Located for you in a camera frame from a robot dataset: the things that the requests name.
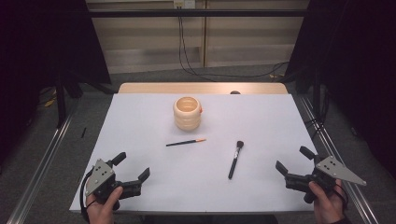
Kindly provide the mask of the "black stand post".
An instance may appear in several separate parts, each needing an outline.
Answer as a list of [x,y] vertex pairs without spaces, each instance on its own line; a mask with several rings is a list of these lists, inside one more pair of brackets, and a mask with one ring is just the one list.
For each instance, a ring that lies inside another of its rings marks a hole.
[[57,127],[61,128],[66,119],[66,105],[64,99],[64,84],[62,81],[62,75],[59,74],[56,79],[56,99],[58,106],[58,124]]

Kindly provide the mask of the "metal floor rail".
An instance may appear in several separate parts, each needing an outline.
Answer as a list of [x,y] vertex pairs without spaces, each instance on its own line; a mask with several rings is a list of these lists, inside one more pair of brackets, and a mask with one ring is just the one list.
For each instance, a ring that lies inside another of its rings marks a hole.
[[[329,136],[323,124],[320,124],[317,117],[314,115],[314,108],[307,97],[301,98],[301,103],[304,107],[305,113],[309,117],[309,124],[315,128],[315,134],[320,139],[321,144],[324,146],[328,155],[334,156],[341,163],[345,163],[341,154],[337,150],[333,140]],[[366,197],[361,191],[361,186],[358,184],[343,182],[344,190],[348,194],[348,198],[355,205],[359,212],[362,222],[364,224],[379,224],[371,205],[366,200]]]
[[79,213],[69,210],[78,187],[72,180],[68,180],[66,174],[56,176],[56,172],[64,165],[64,158],[59,156],[58,151],[65,151],[65,138],[74,119],[75,113],[69,113],[64,123],[54,133],[43,159],[13,209],[7,224],[83,223]]

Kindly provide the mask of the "person's right hand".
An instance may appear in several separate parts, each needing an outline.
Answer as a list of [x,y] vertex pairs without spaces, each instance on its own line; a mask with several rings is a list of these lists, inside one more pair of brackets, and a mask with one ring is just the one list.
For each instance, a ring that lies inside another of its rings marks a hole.
[[316,224],[351,224],[344,213],[342,200],[342,181],[337,179],[334,193],[328,196],[320,185],[311,181],[308,184],[312,192],[317,196],[314,200],[314,214]]

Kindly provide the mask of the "black curtain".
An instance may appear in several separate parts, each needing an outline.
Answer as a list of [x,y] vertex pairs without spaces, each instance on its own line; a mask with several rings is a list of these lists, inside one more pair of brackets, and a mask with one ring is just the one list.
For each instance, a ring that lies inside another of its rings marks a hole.
[[318,80],[396,179],[396,0],[309,0],[286,72]]
[[0,164],[36,112],[42,89],[110,82],[86,0],[0,0]]

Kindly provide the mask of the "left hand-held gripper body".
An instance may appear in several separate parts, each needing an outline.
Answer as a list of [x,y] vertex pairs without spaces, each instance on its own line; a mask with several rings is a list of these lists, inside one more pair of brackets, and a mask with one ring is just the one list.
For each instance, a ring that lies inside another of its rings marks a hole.
[[127,182],[117,180],[114,167],[111,160],[98,159],[85,176],[83,195],[88,198],[93,194],[100,204],[104,204],[117,187],[123,188],[121,200],[140,196],[143,183],[138,178]]

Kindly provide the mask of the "black makeup brush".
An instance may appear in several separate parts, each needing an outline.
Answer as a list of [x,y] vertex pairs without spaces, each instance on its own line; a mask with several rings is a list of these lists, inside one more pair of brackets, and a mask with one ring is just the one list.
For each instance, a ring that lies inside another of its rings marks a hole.
[[233,162],[232,162],[232,165],[231,165],[231,168],[230,168],[230,172],[228,174],[228,179],[230,179],[230,180],[233,178],[233,173],[234,173],[237,161],[238,161],[238,156],[239,156],[240,151],[243,148],[243,146],[244,146],[244,142],[243,141],[237,141],[236,150],[235,150],[235,153],[233,155]]

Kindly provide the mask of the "wooden table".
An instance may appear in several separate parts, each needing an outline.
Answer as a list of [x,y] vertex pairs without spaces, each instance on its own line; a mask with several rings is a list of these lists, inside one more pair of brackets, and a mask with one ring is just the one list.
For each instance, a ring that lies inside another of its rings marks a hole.
[[123,83],[119,93],[288,94],[282,83],[265,82],[139,82]]

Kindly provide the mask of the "white table cover sheet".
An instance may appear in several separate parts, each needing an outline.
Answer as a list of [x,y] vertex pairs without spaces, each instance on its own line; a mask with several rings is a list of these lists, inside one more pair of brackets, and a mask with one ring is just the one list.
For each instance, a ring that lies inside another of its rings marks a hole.
[[[299,151],[314,145],[289,94],[200,94],[200,126],[184,132],[174,123],[175,94],[117,94],[107,112],[89,163],[121,152],[120,181],[150,176],[142,193],[121,201],[123,212],[163,214],[276,213],[310,211],[304,195],[286,189],[276,170],[306,175],[312,161]],[[204,142],[166,144],[205,138]],[[237,141],[244,146],[233,178],[228,174]]]

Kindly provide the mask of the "person's left hand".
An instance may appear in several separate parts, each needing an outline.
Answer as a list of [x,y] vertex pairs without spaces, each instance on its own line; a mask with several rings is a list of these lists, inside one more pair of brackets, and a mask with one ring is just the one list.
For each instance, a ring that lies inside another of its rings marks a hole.
[[90,224],[114,224],[113,206],[123,193],[122,187],[117,187],[112,191],[104,204],[97,202],[92,194],[86,199],[87,213]]

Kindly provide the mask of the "cream ringed cup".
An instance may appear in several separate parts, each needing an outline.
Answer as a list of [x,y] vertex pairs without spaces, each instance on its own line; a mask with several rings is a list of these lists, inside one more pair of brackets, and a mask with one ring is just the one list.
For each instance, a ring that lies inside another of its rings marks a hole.
[[173,105],[176,126],[185,132],[193,131],[201,124],[202,105],[194,97],[184,96]]

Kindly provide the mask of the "white wall outlet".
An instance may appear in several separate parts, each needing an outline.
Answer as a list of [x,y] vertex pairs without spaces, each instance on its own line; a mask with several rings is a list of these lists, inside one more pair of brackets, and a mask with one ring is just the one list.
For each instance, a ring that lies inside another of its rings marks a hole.
[[173,0],[175,9],[195,9],[195,0]]

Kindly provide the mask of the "black horizontal frame bar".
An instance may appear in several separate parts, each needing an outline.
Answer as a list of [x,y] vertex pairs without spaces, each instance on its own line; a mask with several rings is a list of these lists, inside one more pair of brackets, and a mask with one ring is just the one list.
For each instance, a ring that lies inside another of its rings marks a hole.
[[306,9],[92,9],[92,18],[143,18],[143,17],[304,17]]

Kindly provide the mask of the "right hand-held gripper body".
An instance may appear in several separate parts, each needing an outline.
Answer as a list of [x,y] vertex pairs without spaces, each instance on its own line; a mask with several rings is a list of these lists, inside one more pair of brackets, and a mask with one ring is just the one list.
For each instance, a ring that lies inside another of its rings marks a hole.
[[314,162],[314,169],[310,175],[291,174],[284,169],[286,188],[304,192],[306,203],[312,203],[317,198],[308,186],[311,181],[316,182],[326,194],[334,190],[337,179],[362,186],[367,185],[365,180],[349,170],[334,156],[321,158],[319,155],[306,155],[306,157]]

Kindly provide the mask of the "black pencil with orange end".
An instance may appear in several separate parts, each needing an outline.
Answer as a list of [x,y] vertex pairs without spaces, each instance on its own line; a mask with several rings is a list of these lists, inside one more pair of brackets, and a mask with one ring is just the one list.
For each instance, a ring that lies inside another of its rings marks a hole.
[[170,143],[170,144],[166,144],[165,146],[172,147],[172,146],[179,146],[179,145],[194,144],[194,143],[204,142],[205,140],[206,140],[205,138],[193,139],[193,140],[181,141],[181,142],[176,142],[176,143]]

